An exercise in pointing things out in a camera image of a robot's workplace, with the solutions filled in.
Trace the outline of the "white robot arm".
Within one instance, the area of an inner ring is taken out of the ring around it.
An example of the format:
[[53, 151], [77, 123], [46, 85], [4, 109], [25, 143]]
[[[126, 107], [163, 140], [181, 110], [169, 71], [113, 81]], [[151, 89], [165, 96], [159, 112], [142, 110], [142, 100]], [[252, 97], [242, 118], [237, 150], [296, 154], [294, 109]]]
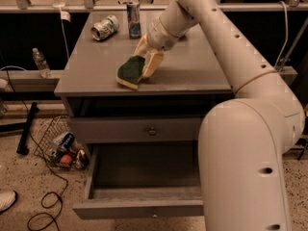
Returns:
[[293, 231], [282, 156], [303, 132], [303, 108], [217, 0], [176, 0], [149, 31], [148, 44], [158, 49], [193, 24], [200, 25], [234, 94], [199, 129], [206, 231]]

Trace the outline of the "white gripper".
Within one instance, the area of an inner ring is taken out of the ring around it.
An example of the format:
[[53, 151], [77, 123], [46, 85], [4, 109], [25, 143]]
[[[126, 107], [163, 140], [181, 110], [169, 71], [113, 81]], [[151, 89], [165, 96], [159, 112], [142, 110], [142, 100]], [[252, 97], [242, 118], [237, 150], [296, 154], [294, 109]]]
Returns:
[[[181, 36], [182, 29], [178, 23], [164, 20], [160, 16], [147, 26], [146, 35], [141, 37], [134, 52], [135, 56], [146, 56], [142, 79], [154, 74], [164, 59], [163, 51], [170, 50]], [[149, 45], [156, 50], [147, 53]]]

